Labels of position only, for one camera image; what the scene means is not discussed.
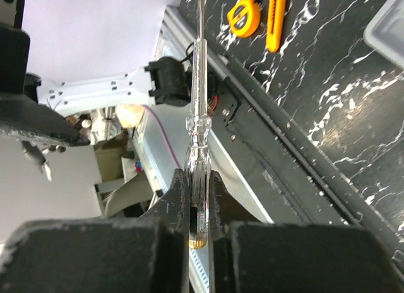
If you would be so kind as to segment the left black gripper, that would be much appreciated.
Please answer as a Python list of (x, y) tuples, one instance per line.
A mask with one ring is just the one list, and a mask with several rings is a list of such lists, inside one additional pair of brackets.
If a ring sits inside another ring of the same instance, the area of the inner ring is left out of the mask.
[(1, 135), (62, 147), (87, 146), (90, 140), (69, 121), (22, 94), (30, 48), (30, 37), (22, 30), (24, 8), (25, 0), (1, 0)]

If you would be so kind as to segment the orange utility knife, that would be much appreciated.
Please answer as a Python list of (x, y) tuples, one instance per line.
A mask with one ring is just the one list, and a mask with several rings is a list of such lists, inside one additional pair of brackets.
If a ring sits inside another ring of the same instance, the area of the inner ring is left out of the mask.
[(276, 52), (280, 47), (286, 3), (287, 0), (269, 0), (266, 33), (266, 48), (269, 52)]

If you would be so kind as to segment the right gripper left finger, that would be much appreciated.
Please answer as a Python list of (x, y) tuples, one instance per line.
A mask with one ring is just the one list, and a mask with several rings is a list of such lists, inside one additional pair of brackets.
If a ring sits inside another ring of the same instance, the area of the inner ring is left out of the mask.
[(1, 291), (188, 292), (189, 204), (176, 169), (138, 218), (25, 222), (1, 253)]

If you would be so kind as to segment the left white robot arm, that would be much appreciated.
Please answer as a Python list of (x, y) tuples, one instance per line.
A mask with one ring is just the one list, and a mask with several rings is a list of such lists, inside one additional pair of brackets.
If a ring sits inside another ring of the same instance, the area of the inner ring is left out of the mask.
[(143, 69), (120, 75), (67, 83), (43, 81), (24, 86), (30, 37), (22, 29), (25, 0), (1, 0), (1, 135), (62, 147), (89, 144), (66, 117), (122, 104), (151, 104), (151, 87)]

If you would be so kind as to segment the grey plastic tool case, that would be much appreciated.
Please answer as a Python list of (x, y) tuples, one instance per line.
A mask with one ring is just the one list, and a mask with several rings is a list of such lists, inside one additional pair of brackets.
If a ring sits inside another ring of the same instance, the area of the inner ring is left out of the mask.
[(403, 0), (386, 0), (366, 26), (364, 40), (403, 69)]

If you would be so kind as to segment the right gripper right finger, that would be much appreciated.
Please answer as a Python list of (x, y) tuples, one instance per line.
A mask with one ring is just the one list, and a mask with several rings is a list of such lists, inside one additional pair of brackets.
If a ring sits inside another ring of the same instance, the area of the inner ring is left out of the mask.
[(358, 227), (265, 224), (209, 180), (211, 292), (402, 292), (379, 241)]

